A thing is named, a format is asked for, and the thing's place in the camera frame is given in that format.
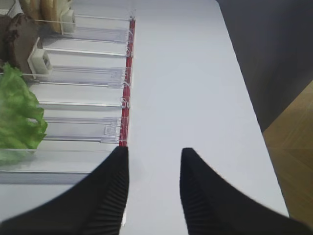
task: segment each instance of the wooden floor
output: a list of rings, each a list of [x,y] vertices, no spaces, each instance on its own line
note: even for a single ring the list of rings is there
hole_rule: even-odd
[[[313,227],[313,83],[264,132],[291,217]]]

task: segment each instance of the lettuce leaf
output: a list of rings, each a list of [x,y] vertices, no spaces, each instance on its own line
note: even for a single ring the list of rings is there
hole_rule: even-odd
[[[0,148],[37,149],[46,136],[44,109],[22,79],[22,72],[8,63],[0,76]],[[25,153],[0,150],[0,165],[14,164]]]

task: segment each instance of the white table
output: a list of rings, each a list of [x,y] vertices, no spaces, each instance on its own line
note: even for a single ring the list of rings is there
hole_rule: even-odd
[[[121,234],[187,234],[179,197],[184,147],[288,215],[218,4],[137,0],[136,8],[131,183]],[[0,185],[0,220],[70,187]]]

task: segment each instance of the gray wall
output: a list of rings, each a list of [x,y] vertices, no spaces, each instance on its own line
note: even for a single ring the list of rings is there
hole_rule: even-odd
[[[218,0],[264,131],[313,78],[313,0]]]

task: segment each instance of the red strip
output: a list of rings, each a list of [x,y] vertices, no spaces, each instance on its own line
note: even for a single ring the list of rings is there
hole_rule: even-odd
[[[135,30],[135,20],[130,21],[130,34],[129,34],[129,57],[126,59],[126,74],[125,82],[131,84],[132,77],[132,65],[133,65],[133,47],[134,47],[134,30]],[[131,89],[129,86],[124,87],[123,98],[126,101],[130,101]],[[122,128],[120,133],[120,142],[119,146],[127,146],[127,137],[128,137],[128,124],[129,124],[129,107],[126,105],[122,110]]]

